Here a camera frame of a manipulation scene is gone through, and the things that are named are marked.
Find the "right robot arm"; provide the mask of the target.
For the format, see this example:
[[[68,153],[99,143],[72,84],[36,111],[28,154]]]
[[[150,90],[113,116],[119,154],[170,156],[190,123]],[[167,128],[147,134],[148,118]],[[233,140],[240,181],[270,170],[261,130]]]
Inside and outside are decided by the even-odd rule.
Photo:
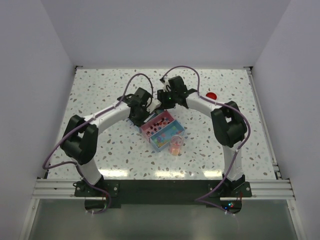
[[[188,88],[181,76],[165,80],[160,79],[163,89],[157,91],[157,99],[162,109],[171,109],[176,105],[196,110],[211,118],[214,136],[222,145],[224,156],[223,192],[230,197],[235,196],[241,186],[238,180],[243,175],[241,148],[248,140],[250,126],[234,101],[219,103],[200,95],[194,88]]]

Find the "four-compartment candy tray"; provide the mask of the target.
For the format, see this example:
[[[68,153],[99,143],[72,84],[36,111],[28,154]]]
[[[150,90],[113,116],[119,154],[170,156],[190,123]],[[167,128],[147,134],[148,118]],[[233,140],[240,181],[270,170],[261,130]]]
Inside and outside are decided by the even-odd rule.
[[[181,131],[181,133],[178,134],[178,135],[182,136],[182,135],[184,134],[184,132],[185,132],[184,127],[183,127],[183,126],[170,114],[170,112],[167,111],[167,110],[156,110],[155,113],[152,113],[152,114],[144,121],[144,124],[143,124],[142,126],[135,126],[130,120],[128,120],[128,122],[130,123],[130,125],[133,126],[134,128],[136,128],[137,131],[138,131],[140,134],[142,134],[142,136],[147,140],[147,142],[149,142],[149,143],[153,146],[153,148],[154,148],[157,152],[161,152],[161,151],[164,150],[166,147],[168,147],[168,146],[170,145],[170,142],[169,142],[166,146],[163,146],[163,147],[161,147],[161,148],[157,148],[156,145],[155,145],[155,143],[154,143],[153,140],[152,140],[152,137],[153,137],[156,133],[158,133],[158,132],[156,132],[155,134],[152,134],[152,135],[147,135],[147,134],[145,133],[145,129],[146,129],[147,122],[149,122],[149,121],[155,121],[156,119],[163,118],[163,117],[166,117],[166,118],[171,119],[172,122],[171,122],[168,126],[166,126],[166,127],[162,128],[161,130],[159,130],[158,132],[162,132],[163,129],[166,130],[166,129],[170,129],[170,128],[172,128],[172,127],[176,127],[178,130]]]

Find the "clear plastic jar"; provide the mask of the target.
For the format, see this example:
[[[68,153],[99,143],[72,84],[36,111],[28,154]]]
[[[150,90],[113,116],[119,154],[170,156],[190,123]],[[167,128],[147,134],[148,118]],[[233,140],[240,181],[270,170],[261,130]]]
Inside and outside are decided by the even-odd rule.
[[[173,156],[178,156],[180,154],[181,148],[184,144],[184,140],[180,135],[174,135],[170,139],[169,152]]]

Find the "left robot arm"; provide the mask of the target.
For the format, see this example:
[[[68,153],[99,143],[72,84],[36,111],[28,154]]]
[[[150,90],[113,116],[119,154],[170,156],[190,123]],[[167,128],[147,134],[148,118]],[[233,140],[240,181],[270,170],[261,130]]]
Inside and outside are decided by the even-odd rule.
[[[134,94],[123,95],[109,107],[86,117],[74,115],[68,122],[60,148],[75,160],[81,177],[87,181],[86,191],[99,196],[104,190],[102,174],[94,157],[98,137],[117,122],[130,119],[140,127],[161,106],[161,102],[141,87]]]

